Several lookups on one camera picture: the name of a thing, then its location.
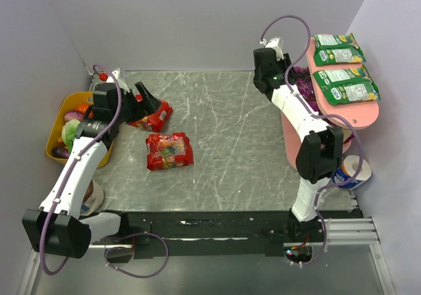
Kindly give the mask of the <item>purple candy bag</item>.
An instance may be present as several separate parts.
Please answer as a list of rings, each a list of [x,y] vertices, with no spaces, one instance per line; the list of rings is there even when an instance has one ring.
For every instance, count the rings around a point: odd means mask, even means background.
[[[308,67],[293,67],[295,84],[306,101],[315,102],[316,96]]]
[[[307,101],[307,103],[310,105],[310,107],[312,108],[312,110],[314,112],[320,113],[320,109],[318,108],[318,105],[315,101]],[[325,119],[326,122],[328,122],[332,127],[334,126],[338,126],[336,124],[334,124],[330,119]],[[343,144],[347,144],[349,142],[351,142],[351,140],[354,138],[353,133],[351,132],[351,130],[349,130],[348,128],[344,128],[341,127],[342,131],[343,131]]]

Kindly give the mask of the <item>green candy bag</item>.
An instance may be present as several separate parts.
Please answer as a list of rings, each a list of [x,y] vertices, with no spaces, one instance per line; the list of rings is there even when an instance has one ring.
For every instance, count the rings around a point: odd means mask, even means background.
[[[380,100],[380,92],[364,65],[358,68],[319,70],[313,74],[331,105]]]
[[[314,44],[313,59],[317,67],[366,61],[353,33],[348,35],[316,34]]]

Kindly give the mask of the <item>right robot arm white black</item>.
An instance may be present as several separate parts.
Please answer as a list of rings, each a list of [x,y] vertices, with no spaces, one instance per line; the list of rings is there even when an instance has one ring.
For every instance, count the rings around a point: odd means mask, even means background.
[[[339,167],[343,151],[343,132],[316,117],[296,85],[287,83],[290,59],[277,59],[272,48],[253,51],[254,85],[286,117],[299,137],[295,166],[300,185],[292,214],[299,222],[316,217],[321,191]]]

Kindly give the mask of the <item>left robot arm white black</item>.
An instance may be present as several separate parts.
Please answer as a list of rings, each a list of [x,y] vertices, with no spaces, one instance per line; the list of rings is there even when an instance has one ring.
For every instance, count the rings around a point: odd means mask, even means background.
[[[141,99],[114,83],[93,92],[93,105],[76,129],[70,157],[49,195],[37,210],[29,209],[22,224],[36,252],[80,259],[92,242],[112,236],[125,222],[120,212],[101,212],[86,219],[80,209],[86,190],[118,136],[119,126],[155,113],[160,101],[135,84]]]

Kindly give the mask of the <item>red candy bag upper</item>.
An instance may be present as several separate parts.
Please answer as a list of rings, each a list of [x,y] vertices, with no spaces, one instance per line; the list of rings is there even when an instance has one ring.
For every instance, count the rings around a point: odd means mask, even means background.
[[[136,94],[135,97],[138,101],[143,102],[143,97],[141,95]],[[146,117],[139,121],[130,122],[127,124],[134,127],[142,127],[152,132],[160,132],[169,116],[173,113],[173,108],[171,108],[169,103],[164,100],[161,101],[163,102],[163,105],[156,113],[148,114]]]

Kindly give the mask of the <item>red candy bag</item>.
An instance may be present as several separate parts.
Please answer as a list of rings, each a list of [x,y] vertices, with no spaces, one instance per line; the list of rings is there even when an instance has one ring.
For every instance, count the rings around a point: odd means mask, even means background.
[[[136,94],[135,97],[138,101],[143,102],[143,97],[141,95]],[[169,116],[173,113],[173,108],[171,108],[169,103],[164,100],[161,101],[163,102],[163,105],[156,113],[148,114],[146,117],[139,121],[130,122],[127,124],[134,127],[142,127],[152,132],[160,132]]]
[[[184,132],[150,134],[145,143],[147,168],[150,171],[175,169],[194,163],[193,149]]]

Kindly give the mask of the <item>red candy bag lower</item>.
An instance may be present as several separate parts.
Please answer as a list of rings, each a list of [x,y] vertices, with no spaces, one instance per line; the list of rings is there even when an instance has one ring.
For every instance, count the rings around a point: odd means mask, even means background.
[[[150,134],[145,143],[147,168],[150,171],[175,169],[194,163],[193,149],[184,132]]]

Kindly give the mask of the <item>orange toy fruit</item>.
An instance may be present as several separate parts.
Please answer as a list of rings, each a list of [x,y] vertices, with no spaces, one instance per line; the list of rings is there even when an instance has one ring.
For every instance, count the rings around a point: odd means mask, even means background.
[[[93,112],[92,112],[92,105],[89,104],[80,104],[79,106],[77,106],[76,108],[77,112],[80,113],[79,118],[83,119],[83,118],[92,118],[93,117]]]

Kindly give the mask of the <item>purple toy onion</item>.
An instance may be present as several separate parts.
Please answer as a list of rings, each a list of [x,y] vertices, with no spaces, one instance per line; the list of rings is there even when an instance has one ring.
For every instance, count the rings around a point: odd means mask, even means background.
[[[72,120],[77,120],[79,122],[82,122],[84,119],[84,114],[77,111],[77,110],[71,110],[64,114],[64,121],[70,122]]]

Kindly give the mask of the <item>yellow basket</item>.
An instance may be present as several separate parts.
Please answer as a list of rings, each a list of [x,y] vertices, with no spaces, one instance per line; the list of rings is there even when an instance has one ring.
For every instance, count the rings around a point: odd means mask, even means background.
[[[81,104],[89,104],[93,103],[93,93],[92,92],[76,92],[70,94],[62,103],[59,112],[57,113],[57,117],[51,133],[49,135],[47,145],[45,147],[45,152],[49,158],[55,160],[56,162],[65,165],[67,160],[54,157],[52,154],[52,149],[55,147],[61,147],[64,144],[59,143],[59,138],[61,137],[62,127],[65,124],[64,115],[68,111],[75,110]]]

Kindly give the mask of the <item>green toy cabbage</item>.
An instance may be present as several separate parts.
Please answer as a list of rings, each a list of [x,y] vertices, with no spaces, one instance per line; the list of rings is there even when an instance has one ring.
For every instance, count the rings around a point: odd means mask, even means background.
[[[61,132],[61,138],[65,146],[68,148],[68,151],[72,151],[74,140],[76,139],[76,131],[80,121],[77,119],[72,119],[63,126]]]

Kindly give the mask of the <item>purple toy eggplant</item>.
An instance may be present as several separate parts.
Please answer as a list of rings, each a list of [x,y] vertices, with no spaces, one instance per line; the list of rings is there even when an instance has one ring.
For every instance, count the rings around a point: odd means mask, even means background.
[[[51,155],[57,159],[68,159],[70,156],[66,147],[53,147],[51,150]]]

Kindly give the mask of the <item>beige cloth bag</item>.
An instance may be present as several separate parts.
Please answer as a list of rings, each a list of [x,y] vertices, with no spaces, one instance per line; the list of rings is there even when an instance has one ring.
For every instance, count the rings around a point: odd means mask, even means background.
[[[104,200],[104,191],[94,180],[91,180],[86,190],[80,208],[81,216],[88,216],[94,213]]]

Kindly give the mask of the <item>toilet paper roll blue wrapper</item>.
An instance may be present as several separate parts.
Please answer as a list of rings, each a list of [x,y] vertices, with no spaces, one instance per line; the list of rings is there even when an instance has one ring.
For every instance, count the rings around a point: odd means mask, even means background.
[[[332,177],[332,182],[335,185],[339,183],[348,181],[352,176],[355,175],[357,172],[357,168],[359,166],[360,157],[358,155],[348,155],[335,172]],[[358,188],[360,185],[365,183],[367,180],[370,179],[372,176],[372,169],[368,162],[363,159],[362,160],[362,167],[359,170],[359,173],[356,175],[356,178],[352,181],[348,182],[347,184],[341,185],[340,188],[347,189],[347,190],[354,190]]]

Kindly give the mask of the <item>aluminium frame rail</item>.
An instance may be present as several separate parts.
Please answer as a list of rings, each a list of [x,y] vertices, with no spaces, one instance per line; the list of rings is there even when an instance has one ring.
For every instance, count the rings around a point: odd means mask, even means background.
[[[322,214],[326,228],[322,228],[323,241],[329,244],[376,244],[378,235],[372,219],[363,218],[357,210],[352,213],[341,211],[325,211]],[[286,246],[311,246],[322,242],[305,240],[300,244],[286,243]]]

